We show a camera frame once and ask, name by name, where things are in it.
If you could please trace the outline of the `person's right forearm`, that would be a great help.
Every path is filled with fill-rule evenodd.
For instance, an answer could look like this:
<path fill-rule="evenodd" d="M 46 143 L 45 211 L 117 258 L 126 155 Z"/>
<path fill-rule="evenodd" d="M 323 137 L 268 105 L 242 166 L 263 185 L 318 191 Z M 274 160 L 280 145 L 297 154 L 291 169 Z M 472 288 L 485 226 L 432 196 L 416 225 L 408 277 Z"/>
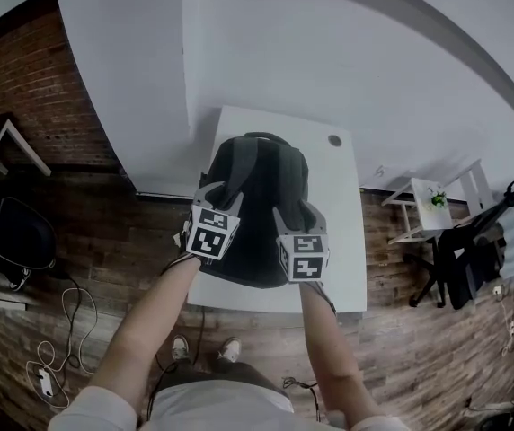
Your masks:
<path fill-rule="evenodd" d="M 301 284 L 299 290 L 307 353 L 325 408 L 342 413 L 348 427 L 380 416 L 331 306 L 310 285 Z"/>

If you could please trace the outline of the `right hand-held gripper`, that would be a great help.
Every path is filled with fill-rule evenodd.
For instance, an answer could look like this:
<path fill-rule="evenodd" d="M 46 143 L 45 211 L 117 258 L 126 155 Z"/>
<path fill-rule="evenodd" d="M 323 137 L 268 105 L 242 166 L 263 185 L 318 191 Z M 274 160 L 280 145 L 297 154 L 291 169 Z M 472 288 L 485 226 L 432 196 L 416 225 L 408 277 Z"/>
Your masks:
<path fill-rule="evenodd" d="M 278 238 L 279 264 L 289 283 L 323 280 L 330 258 L 326 220 L 308 201 L 303 201 L 305 232 L 292 232 L 277 207 L 272 208 Z"/>

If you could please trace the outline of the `person's dark trousers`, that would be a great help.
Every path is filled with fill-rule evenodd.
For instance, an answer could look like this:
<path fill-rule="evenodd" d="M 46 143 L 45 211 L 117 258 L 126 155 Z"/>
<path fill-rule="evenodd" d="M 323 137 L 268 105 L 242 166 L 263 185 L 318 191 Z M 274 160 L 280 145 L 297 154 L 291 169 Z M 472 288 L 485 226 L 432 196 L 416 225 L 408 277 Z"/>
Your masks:
<path fill-rule="evenodd" d="M 266 399 L 287 400 L 288 395 L 251 365 L 217 358 L 210 371 L 201 372 L 189 358 L 176 361 L 175 370 L 165 374 L 154 398 L 261 395 Z"/>

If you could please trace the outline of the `small green potted plant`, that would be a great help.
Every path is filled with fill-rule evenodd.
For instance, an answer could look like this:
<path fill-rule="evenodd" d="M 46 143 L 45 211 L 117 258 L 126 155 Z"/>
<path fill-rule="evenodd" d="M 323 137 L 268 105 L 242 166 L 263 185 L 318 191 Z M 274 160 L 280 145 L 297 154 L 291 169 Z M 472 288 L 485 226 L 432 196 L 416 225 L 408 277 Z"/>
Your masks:
<path fill-rule="evenodd" d="M 426 207 L 432 209 L 448 209 L 447 193 L 441 187 L 428 186 L 426 188 Z"/>

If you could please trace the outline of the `person's white shirt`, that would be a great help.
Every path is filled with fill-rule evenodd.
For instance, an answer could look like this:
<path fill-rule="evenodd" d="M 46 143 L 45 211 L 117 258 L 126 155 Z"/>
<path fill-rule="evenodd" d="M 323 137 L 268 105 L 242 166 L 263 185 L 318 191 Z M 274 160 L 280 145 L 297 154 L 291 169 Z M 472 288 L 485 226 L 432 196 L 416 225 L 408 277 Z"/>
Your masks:
<path fill-rule="evenodd" d="M 410 431 L 399 419 L 376 416 L 349 430 L 330 414 L 319 423 L 294 413 L 284 395 L 249 383 L 202 381 L 158 392 L 151 417 L 142 426 L 137 413 L 114 392 L 88 386 L 53 417 L 48 431 Z"/>

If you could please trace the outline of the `dark backpack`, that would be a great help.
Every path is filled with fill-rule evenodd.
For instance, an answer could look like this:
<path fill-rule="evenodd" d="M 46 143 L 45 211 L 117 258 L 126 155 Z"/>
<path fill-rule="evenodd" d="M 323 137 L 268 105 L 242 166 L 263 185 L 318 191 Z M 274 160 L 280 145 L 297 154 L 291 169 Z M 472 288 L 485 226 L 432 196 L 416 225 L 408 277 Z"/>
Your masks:
<path fill-rule="evenodd" d="M 226 140 L 199 185 L 222 182 L 208 196 L 217 209 L 228 209 L 243 194 L 240 224 L 224 258 L 201 266 L 201 271 L 225 281 L 253 288 L 284 286 L 287 277 L 279 264 L 273 210 L 278 209 L 291 232 L 308 232 L 315 216 L 305 206 L 308 165 L 299 149 L 269 133 L 247 133 Z"/>

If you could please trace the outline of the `person's white shoe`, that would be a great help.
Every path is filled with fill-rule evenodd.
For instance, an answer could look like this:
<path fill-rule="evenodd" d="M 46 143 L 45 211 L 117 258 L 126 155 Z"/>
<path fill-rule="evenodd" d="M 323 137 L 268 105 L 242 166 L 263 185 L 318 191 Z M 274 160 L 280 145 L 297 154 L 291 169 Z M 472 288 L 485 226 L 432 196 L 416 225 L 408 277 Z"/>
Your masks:
<path fill-rule="evenodd" d="M 190 361 L 190 348 L 183 335 L 176 335 L 172 341 L 172 359 L 174 362 Z"/>
<path fill-rule="evenodd" d="M 224 342 L 217 352 L 218 359 L 224 359 L 229 363 L 236 363 L 242 351 L 242 341 L 232 337 Z"/>

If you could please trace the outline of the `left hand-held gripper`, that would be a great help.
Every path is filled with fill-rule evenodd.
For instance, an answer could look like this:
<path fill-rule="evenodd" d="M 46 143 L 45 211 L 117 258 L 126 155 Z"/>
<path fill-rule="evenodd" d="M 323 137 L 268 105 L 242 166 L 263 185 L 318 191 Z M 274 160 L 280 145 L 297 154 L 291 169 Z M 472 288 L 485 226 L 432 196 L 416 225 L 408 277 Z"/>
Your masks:
<path fill-rule="evenodd" d="M 242 191 L 231 207 L 219 210 L 210 203 L 219 201 L 226 184 L 211 182 L 198 188 L 185 228 L 185 251 L 203 259 L 223 259 L 241 223 L 239 212 L 244 201 Z"/>

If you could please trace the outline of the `black round-backed chair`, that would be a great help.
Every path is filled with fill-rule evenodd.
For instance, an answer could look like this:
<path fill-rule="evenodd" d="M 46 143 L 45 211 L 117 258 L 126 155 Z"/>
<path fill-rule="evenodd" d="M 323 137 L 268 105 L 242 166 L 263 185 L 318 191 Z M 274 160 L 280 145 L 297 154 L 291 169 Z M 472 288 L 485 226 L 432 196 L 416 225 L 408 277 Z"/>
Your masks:
<path fill-rule="evenodd" d="M 16 198 L 0 198 L 0 259 L 20 268 L 43 270 L 53 266 L 56 248 L 49 221 Z"/>

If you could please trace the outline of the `black office chair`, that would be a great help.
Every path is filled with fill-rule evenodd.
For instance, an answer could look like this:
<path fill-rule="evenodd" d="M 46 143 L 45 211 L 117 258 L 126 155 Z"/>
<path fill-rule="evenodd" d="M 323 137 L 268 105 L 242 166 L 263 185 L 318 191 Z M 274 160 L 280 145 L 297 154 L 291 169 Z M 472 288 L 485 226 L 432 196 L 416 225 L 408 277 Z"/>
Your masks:
<path fill-rule="evenodd" d="M 410 298 L 409 305 L 417 307 L 434 285 L 439 288 L 439 308 L 446 305 L 446 295 L 456 311 L 473 301 L 484 283 L 499 276 L 503 264 L 499 244 L 484 239 L 482 235 L 513 207 L 514 181 L 509 184 L 498 204 L 477 215 L 471 223 L 456 226 L 443 232 L 439 238 L 430 239 L 433 253 L 431 263 L 414 254 L 405 254 L 405 263 L 418 264 L 430 276 L 422 291 Z"/>

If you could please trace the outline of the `person's left forearm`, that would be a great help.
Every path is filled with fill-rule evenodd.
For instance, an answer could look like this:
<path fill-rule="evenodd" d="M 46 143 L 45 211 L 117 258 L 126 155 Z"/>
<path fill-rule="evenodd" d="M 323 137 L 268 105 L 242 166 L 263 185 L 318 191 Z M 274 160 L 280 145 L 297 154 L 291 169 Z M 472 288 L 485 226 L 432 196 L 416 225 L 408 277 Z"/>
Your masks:
<path fill-rule="evenodd" d="M 155 356 L 177 322 L 199 267 L 199 259 L 185 259 L 152 284 L 116 330 L 92 386 L 117 394 L 136 412 L 141 410 Z"/>

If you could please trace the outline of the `small white side table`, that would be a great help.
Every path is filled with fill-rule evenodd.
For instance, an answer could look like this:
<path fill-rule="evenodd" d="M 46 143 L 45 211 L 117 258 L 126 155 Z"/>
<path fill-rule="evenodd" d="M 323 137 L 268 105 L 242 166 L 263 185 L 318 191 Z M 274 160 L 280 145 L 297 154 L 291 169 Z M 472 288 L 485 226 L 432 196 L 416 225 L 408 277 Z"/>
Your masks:
<path fill-rule="evenodd" d="M 465 195 L 468 216 L 460 220 L 454 219 L 450 213 L 449 201 L 448 209 L 428 210 L 426 188 L 441 187 L 447 193 L 447 188 L 456 181 L 460 183 Z M 476 216 L 493 207 L 495 201 L 482 167 L 482 160 L 478 159 L 444 183 L 410 178 L 381 204 L 382 207 L 389 205 L 401 208 L 404 221 L 404 232 L 388 241 L 389 244 L 395 244 L 426 242 L 445 230 L 468 224 Z"/>

